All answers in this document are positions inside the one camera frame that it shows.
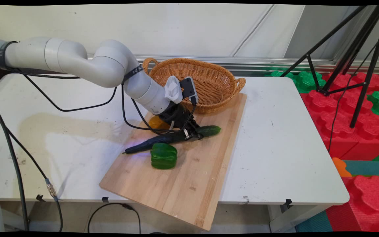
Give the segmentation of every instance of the cable connector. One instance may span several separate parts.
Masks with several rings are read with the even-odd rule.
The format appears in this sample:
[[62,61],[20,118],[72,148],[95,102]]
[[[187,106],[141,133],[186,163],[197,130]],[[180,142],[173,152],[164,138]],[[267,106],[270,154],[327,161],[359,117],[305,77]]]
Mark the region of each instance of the cable connector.
[[128,205],[128,204],[124,204],[124,203],[120,203],[121,204],[121,206],[123,207],[123,208],[126,208],[126,209],[128,209],[128,210],[134,210],[134,208],[132,208],[130,205]]
[[191,97],[191,104],[195,106],[197,104],[197,98],[195,96]]
[[54,186],[51,184],[48,178],[45,179],[45,182],[46,182],[46,187],[48,188],[49,194],[51,195],[51,197],[54,198],[55,201],[57,201],[58,200],[57,191],[55,191]]

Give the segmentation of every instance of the white table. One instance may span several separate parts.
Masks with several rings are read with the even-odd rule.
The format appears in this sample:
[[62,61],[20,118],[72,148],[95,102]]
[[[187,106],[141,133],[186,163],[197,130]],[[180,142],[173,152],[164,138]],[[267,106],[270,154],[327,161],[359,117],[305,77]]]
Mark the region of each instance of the white table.
[[[83,79],[32,77],[61,108],[107,101],[113,89]],[[319,133],[290,78],[247,77],[248,99],[219,202],[267,204],[272,232],[285,231],[349,200]],[[140,117],[125,95],[127,120]],[[99,182],[132,128],[122,118],[120,87],[107,105],[84,111],[54,108],[22,75],[0,81],[0,112],[7,127],[35,157],[62,201],[128,201]],[[27,201],[51,201],[41,174],[15,142]],[[20,199],[15,170],[0,127],[0,200]],[[292,200],[281,213],[278,205]]]

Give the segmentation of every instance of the wooden cutting board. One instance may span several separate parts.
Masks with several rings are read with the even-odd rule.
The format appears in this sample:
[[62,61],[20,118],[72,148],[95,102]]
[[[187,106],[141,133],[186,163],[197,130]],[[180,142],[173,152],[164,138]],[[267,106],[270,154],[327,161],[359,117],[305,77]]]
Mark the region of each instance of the wooden cutting board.
[[[246,98],[239,93],[218,113],[195,116],[200,126],[217,125],[221,131],[201,141],[173,144],[178,150],[175,168],[152,168],[149,151],[121,154],[99,186],[209,231]],[[145,119],[149,121],[152,116],[147,114]],[[125,147],[154,136],[153,132],[135,129]]]

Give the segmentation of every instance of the orange foam block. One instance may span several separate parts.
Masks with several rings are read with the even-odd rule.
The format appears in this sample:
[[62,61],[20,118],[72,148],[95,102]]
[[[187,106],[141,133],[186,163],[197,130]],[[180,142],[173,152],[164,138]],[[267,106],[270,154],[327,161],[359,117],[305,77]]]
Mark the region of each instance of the orange foam block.
[[334,165],[336,166],[337,171],[339,172],[340,177],[352,177],[349,171],[346,170],[346,163],[337,158],[332,158]]

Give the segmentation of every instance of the tripod leg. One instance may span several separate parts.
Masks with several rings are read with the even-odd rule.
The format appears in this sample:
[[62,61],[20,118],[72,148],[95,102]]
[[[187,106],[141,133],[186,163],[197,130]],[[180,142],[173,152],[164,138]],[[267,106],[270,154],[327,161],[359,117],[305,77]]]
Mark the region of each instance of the tripod leg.
[[355,112],[353,113],[352,121],[350,122],[351,128],[355,127],[356,121],[358,120],[359,112],[361,111],[362,103],[364,102],[366,91],[368,89],[369,82],[371,81],[371,76],[373,74],[373,70],[378,60],[378,56],[379,56],[379,38],[378,38],[378,43],[375,47],[375,51],[372,55],[371,62],[369,64],[368,72],[365,77],[365,84],[362,87],[361,94],[359,95],[358,103],[356,104]]
[[316,90],[318,91],[320,89],[320,85],[318,84],[318,79],[316,75],[316,71],[314,69],[313,61],[311,60],[311,56],[307,55],[308,63],[310,64],[311,73],[313,74],[314,82],[316,83]]
[[346,64],[345,68],[343,69],[343,72],[342,72],[343,75],[346,75],[350,66],[352,66],[353,61],[355,60],[355,58],[358,55],[359,51],[361,50],[362,46],[364,46],[365,41],[367,40],[368,36],[372,32],[376,23],[378,22],[378,19],[379,19],[379,15],[377,16],[377,18],[375,18],[375,20],[373,21],[373,24],[370,25],[368,31],[365,33],[365,35],[362,37],[361,41],[359,42],[357,48],[355,49],[355,52],[353,52],[353,56],[350,58],[349,62]]
[[357,48],[357,45],[361,41],[361,39],[364,37],[364,35],[367,33],[367,30],[369,29],[370,25],[373,24],[374,20],[378,20],[379,18],[379,5],[375,7],[373,12],[371,13],[370,17],[365,22],[362,29],[359,31],[358,35],[353,40],[352,44],[347,49],[346,53],[343,55],[342,59],[340,60],[339,64],[334,69],[333,73],[331,74],[330,78],[328,79],[327,83],[325,83],[322,90],[328,91],[333,81],[336,79],[337,75],[343,68],[343,66],[346,64],[347,60],[350,58],[350,56],[353,54],[353,51]]
[[312,54],[318,47],[320,47],[324,42],[326,42],[331,36],[333,36],[340,28],[342,28],[346,23],[348,23],[352,18],[354,18],[362,9],[366,6],[359,6],[356,8],[348,17],[346,17],[342,22],[340,22],[333,30],[331,30],[324,38],[322,38],[316,45],[314,45],[307,53],[305,53],[299,60],[297,60],[289,69],[286,70],[280,77],[286,76],[291,72],[299,63],[302,63],[308,54]]

